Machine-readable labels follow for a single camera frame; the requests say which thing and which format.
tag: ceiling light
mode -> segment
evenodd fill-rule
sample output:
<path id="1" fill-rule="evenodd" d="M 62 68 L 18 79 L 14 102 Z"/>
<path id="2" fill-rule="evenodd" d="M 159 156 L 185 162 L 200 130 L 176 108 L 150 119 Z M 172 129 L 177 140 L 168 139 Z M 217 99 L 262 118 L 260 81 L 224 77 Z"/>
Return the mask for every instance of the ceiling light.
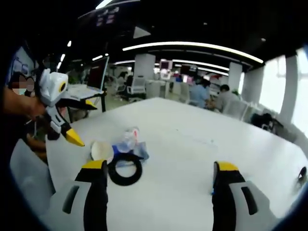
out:
<path id="1" fill-rule="evenodd" d="M 92 61 L 95 61 L 95 60 L 101 59 L 102 57 L 103 57 L 102 55 L 97 56 L 97 57 L 93 58 L 93 59 L 92 59 Z"/>
<path id="2" fill-rule="evenodd" d="M 60 61 L 63 62 L 64 58 L 65 58 L 65 54 L 61 55 Z"/>
<path id="3" fill-rule="evenodd" d="M 181 60 L 181 59 L 173 59 L 172 61 L 175 62 L 175 63 L 187 63 L 187 64 L 202 65 L 202 66 L 210 66 L 210 67 L 215 67 L 215 68 L 219 68 L 219 69 L 229 71 L 229 68 L 227 68 L 227 67 L 218 66 L 218 65 L 214 65 L 214 64 L 206 64 L 206 63 L 188 61 L 188 60 Z"/>
<path id="4" fill-rule="evenodd" d="M 238 54 L 241 55 L 243 57 L 252 59 L 258 63 L 263 63 L 263 60 L 258 59 L 250 54 L 244 53 L 242 51 L 238 51 L 235 49 L 231 49 L 228 47 L 222 47 L 222 46 L 218 46 L 218 45 L 213 45 L 213 44 L 208 44 L 208 43 L 201 43 L 201 42 L 153 42 L 153 43 L 145 43 L 145 44 L 141 44 L 141 45 L 136 45 L 136 46 L 131 46 L 131 47 L 125 47 L 122 50 L 123 51 L 129 51 L 129 50 L 133 50 L 133 49 L 137 49 L 137 48 L 142 48 L 142 47 L 153 47 L 153 46 L 166 46 L 166 45 L 181 45 L 181 46 L 196 46 L 196 47 L 207 47 L 207 48 L 213 48 L 213 49 L 217 49 L 217 50 L 222 50 L 222 51 L 227 51 L 227 52 L 231 52 L 234 54 Z"/>
<path id="5" fill-rule="evenodd" d="M 61 64 L 62 64 L 62 62 L 59 62 L 59 63 L 58 63 L 58 65 L 57 65 L 57 69 L 59 69 L 59 68 L 60 68 Z"/>
<path id="6" fill-rule="evenodd" d="M 221 75 L 223 75 L 223 76 L 229 76 L 228 73 L 224 73 L 224 72 L 220 72 L 220 71 L 216 71 L 216 70 L 212 70 L 212 69 L 207 69 L 207 68 L 203 68 L 203 67 L 198 67 L 198 70 L 201 70 L 201 71 L 209 71 L 209 72 L 221 74 Z"/>
<path id="7" fill-rule="evenodd" d="M 134 63 L 134 62 L 135 62 L 135 60 L 120 61 L 120 62 L 114 63 L 114 65 L 118 65 L 118 64 L 128 64 L 128 63 Z"/>
<path id="8" fill-rule="evenodd" d="M 111 3 L 113 0 L 104 0 L 102 1 L 95 9 L 100 9 L 100 8 L 103 8 L 105 7 L 107 4 Z"/>

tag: black ceiling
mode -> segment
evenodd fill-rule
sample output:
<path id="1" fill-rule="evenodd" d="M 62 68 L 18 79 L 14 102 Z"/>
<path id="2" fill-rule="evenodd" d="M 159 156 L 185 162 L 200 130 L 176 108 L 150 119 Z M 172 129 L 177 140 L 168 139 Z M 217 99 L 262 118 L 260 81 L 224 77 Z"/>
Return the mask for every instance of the black ceiling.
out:
<path id="1" fill-rule="evenodd" d="M 288 5 L 268 0 L 141 0 L 118 5 L 114 21 L 97 26 L 99 15 L 106 9 L 114 9 L 94 11 L 100 2 L 56 0 L 44 13 L 44 21 L 39 22 L 42 26 L 29 37 L 30 48 L 37 57 L 54 54 L 58 61 L 65 53 L 63 69 L 74 59 L 91 62 L 92 58 L 109 53 L 110 62 L 116 62 L 134 59 L 143 52 L 155 54 L 158 60 L 184 59 L 227 67 L 230 60 L 211 55 L 215 53 L 258 67 L 260 64 L 250 59 L 207 48 L 157 46 L 131 51 L 122 48 L 149 42 L 192 41 L 236 49 L 267 61 L 294 51 L 307 39 L 305 6 L 296 0 Z M 133 39 L 135 26 L 151 35 Z M 72 40 L 70 48 L 66 46 L 69 40 Z"/>

